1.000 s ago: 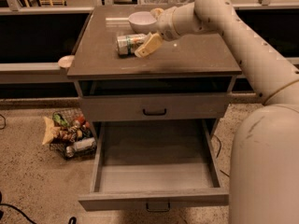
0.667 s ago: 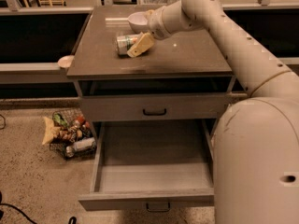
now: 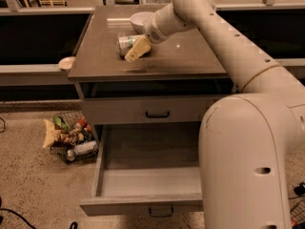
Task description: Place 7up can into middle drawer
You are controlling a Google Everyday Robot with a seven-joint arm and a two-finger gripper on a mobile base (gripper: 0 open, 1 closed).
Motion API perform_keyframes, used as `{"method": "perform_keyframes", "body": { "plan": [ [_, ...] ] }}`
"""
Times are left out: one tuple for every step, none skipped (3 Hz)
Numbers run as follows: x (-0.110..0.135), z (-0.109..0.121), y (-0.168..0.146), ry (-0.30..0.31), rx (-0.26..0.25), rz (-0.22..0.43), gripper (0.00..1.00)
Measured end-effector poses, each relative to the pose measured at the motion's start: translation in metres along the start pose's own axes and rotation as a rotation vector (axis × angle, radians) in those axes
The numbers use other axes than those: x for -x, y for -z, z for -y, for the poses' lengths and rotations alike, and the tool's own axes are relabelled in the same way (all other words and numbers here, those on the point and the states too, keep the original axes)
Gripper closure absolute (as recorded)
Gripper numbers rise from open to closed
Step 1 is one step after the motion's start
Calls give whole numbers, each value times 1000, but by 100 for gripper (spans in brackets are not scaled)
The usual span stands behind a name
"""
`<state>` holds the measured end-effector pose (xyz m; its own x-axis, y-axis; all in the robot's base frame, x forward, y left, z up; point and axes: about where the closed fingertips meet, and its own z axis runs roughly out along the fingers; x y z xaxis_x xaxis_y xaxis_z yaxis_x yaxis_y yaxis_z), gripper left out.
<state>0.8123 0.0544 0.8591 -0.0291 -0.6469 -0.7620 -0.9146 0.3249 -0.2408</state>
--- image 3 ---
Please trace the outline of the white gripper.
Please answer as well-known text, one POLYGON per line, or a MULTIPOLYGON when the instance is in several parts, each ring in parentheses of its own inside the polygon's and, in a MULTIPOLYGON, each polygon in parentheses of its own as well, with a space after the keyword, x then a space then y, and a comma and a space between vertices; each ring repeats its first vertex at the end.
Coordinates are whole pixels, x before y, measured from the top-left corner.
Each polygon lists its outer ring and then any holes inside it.
POLYGON ((161 32, 156 23, 156 14, 154 13, 149 19, 144 22, 143 33, 133 43, 132 47, 125 55, 125 60, 133 62, 152 48, 152 43, 160 44, 166 40, 166 36, 161 32))

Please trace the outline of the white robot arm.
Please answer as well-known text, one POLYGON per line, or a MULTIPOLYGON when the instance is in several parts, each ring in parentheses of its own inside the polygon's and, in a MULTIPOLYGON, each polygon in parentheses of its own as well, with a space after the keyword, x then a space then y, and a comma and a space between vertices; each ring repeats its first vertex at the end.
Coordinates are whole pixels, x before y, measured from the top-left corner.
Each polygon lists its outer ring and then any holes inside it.
POLYGON ((125 58, 196 28, 236 86, 199 131, 206 229, 292 229, 285 156, 305 144, 305 89, 283 66, 221 18, 211 0, 172 0, 144 24, 125 58))

